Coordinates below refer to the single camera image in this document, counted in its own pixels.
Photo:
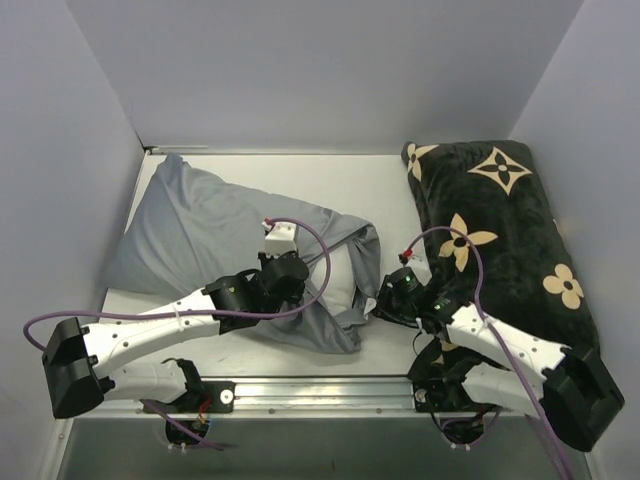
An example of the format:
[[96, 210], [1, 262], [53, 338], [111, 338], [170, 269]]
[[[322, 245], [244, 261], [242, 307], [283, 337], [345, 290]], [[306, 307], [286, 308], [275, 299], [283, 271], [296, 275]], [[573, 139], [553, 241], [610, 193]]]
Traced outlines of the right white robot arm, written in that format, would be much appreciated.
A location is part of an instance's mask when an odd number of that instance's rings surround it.
[[408, 266], [385, 276], [374, 313], [430, 337], [407, 377], [435, 412], [518, 412], [589, 452], [625, 405], [594, 349], [532, 336], [457, 296], [434, 297]]

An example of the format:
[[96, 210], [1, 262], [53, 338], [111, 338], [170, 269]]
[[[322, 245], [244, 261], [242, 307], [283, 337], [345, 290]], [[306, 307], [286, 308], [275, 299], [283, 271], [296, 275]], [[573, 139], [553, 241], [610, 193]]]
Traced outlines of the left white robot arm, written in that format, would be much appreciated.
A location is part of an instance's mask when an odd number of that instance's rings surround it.
[[186, 341], [251, 328], [286, 303], [301, 301], [309, 269], [295, 252], [265, 259], [259, 270], [224, 276], [143, 321], [59, 322], [42, 363], [57, 419], [85, 414], [106, 400], [143, 399], [190, 411], [206, 390], [193, 362], [145, 363], [143, 357]]

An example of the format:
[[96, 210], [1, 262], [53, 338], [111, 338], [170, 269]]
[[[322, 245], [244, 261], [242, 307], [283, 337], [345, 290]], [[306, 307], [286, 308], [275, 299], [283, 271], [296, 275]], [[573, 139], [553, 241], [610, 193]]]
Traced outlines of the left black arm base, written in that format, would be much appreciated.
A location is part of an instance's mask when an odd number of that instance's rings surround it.
[[228, 380], [205, 380], [191, 360], [168, 358], [157, 367], [167, 367], [177, 374], [173, 384], [179, 395], [172, 401], [152, 398], [152, 401], [167, 413], [222, 414], [234, 408], [236, 384]]

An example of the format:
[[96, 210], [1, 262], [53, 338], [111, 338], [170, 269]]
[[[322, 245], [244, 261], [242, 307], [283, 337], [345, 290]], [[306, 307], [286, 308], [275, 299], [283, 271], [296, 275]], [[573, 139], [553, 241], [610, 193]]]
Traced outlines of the white pillow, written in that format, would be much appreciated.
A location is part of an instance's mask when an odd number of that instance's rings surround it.
[[327, 312], [343, 323], [358, 322], [358, 311], [354, 307], [356, 281], [346, 244], [335, 248], [329, 255], [331, 274], [320, 303]]

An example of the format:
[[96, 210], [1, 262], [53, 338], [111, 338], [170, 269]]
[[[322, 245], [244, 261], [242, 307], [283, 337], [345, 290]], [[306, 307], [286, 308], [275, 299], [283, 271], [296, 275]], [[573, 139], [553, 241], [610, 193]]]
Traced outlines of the grey pillowcase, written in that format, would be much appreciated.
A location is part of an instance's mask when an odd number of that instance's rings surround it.
[[363, 308], [380, 283], [380, 241], [373, 224], [302, 200], [232, 183], [170, 154], [155, 173], [109, 262], [107, 288], [178, 300], [224, 275], [258, 267], [262, 221], [301, 220], [322, 237], [301, 230], [296, 243], [311, 277], [306, 300], [326, 288], [330, 252], [348, 246], [356, 281], [358, 322], [332, 317], [320, 300], [297, 317], [264, 321], [254, 332], [271, 340], [326, 354], [359, 351]]

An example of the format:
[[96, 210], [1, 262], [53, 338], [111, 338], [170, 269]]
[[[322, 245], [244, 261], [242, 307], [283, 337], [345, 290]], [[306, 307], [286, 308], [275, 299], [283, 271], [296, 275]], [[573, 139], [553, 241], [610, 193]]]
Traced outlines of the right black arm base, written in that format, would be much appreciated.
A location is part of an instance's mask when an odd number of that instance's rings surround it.
[[414, 392], [424, 390], [425, 393], [417, 400], [422, 410], [433, 413], [466, 412], [488, 413], [498, 410], [490, 403], [473, 401], [464, 390], [462, 384], [473, 366], [467, 361], [453, 367], [433, 363], [425, 366], [414, 364], [407, 378], [411, 381]]

